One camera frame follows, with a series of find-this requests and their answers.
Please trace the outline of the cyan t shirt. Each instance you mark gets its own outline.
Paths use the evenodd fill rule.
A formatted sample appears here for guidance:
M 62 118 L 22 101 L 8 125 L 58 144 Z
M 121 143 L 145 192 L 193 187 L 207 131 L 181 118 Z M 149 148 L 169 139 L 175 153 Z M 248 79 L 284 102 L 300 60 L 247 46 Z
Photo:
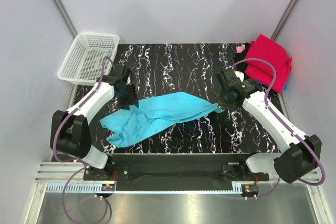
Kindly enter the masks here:
M 185 92 L 176 92 L 142 99 L 139 106 L 119 109 L 100 120 L 103 128 L 112 132 L 107 141 L 118 147 L 130 147 L 168 127 L 199 119 L 209 113 L 224 110 L 217 103 Z

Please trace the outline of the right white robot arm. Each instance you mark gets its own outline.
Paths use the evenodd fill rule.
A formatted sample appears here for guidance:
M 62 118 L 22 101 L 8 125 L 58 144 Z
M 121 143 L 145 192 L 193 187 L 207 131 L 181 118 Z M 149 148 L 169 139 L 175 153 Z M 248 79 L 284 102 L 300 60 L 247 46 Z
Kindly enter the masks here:
M 316 169 L 322 142 L 294 126 L 268 99 L 260 85 L 244 74 L 225 69 L 216 74 L 221 91 L 218 106 L 227 111 L 244 109 L 276 142 L 279 153 L 250 155 L 238 167 L 239 176 L 250 180 L 257 173 L 275 174 L 291 184 Z

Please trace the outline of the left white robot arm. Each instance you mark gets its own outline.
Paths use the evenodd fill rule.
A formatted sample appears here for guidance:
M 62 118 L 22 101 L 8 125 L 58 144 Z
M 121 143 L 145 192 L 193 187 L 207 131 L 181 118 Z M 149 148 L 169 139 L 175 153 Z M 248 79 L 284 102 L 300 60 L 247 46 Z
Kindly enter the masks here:
M 131 68 L 116 65 L 109 75 L 98 78 L 90 92 L 66 111 L 56 111 L 52 117 L 50 148 L 54 158 L 58 153 L 95 168 L 95 174 L 103 180 L 113 175 L 111 158 L 93 146 L 90 122 L 110 100 L 117 100 L 117 108 L 129 110 L 139 106 Z

